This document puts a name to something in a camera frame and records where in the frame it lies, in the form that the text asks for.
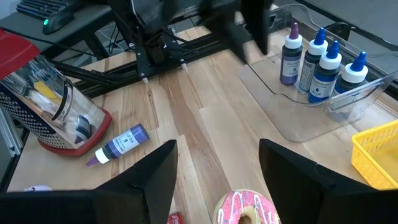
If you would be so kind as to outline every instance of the keyboard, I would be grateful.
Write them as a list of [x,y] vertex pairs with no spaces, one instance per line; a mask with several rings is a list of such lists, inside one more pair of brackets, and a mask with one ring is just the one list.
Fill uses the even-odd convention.
[[46,20],[59,12],[74,12],[83,0],[22,0],[17,11],[40,20]]

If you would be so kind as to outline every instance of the red lid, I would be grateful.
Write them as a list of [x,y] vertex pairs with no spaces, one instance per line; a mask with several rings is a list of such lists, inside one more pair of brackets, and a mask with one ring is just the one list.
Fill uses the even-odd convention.
[[40,53],[40,50],[15,34],[0,29],[0,79],[15,72]]

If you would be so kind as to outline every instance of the blue squeeze bottle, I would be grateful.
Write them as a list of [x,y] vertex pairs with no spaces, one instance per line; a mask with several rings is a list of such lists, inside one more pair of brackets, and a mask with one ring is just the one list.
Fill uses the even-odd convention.
[[310,103],[318,103],[330,97],[340,72],[341,54],[338,51],[338,41],[335,40],[329,51],[321,56],[319,64],[315,67],[310,93],[308,94]]
[[310,91],[310,85],[312,77],[315,71],[315,67],[321,60],[321,56],[326,52],[328,48],[328,42],[325,41],[325,29],[319,29],[317,36],[314,40],[310,41],[308,50],[305,52],[303,68],[301,71],[300,83],[298,86],[300,89],[308,92]]
[[[347,64],[341,75],[337,78],[335,88],[331,96],[336,96],[359,87],[364,84],[366,75],[368,74],[368,68],[366,64],[366,52],[361,52],[353,63]],[[348,118],[351,113],[352,106],[349,105],[351,102],[356,100],[358,94],[347,96],[341,100],[332,103],[332,111],[337,112],[340,117],[336,118]]]

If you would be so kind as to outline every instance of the yellow plastic basket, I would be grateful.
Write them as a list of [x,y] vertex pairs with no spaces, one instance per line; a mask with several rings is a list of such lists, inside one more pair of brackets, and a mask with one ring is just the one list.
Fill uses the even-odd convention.
[[351,163],[375,189],[398,188],[398,120],[360,132]]

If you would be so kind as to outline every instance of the bottle label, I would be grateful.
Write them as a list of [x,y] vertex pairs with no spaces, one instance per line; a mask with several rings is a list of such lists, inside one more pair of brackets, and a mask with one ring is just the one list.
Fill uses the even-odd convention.
[[139,145],[137,139],[132,134],[131,129],[114,138],[112,143],[121,154],[124,154]]
[[321,98],[323,100],[327,99],[331,95],[335,83],[336,77],[321,81],[317,78],[317,76],[314,76],[311,81],[310,93],[317,98]]
[[310,63],[304,60],[303,68],[300,77],[300,85],[299,87],[305,91],[310,90],[310,85],[313,77],[313,73],[315,71],[315,63]]
[[299,75],[301,55],[296,57],[284,56],[282,75],[285,77],[296,77]]

